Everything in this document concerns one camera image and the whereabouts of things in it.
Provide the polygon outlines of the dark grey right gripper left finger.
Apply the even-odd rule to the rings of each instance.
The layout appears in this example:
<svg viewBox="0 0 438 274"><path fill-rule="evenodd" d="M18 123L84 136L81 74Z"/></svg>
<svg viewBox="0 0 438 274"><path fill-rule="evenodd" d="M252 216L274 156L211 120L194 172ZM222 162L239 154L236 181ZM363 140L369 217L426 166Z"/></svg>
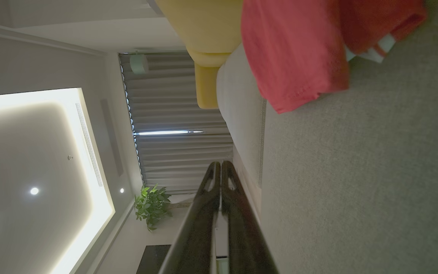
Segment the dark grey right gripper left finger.
<svg viewBox="0 0 438 274"><path fill-rule="evenodd" d="M160 274L210 274L213 227L221 196L221 163L206 170Z"/></svg>

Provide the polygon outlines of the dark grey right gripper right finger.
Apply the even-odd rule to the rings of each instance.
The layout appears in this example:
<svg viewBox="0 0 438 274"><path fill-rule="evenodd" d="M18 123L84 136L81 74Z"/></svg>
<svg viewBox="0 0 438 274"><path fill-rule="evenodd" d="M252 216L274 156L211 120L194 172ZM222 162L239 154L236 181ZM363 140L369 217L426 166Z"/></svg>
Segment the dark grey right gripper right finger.
<svg viewBox="0 0 438 274"><path fill-rule="evenodd" d="M222 163L222 212L228 218L230 274L277 274L252 207L230 161Z"/></svg>

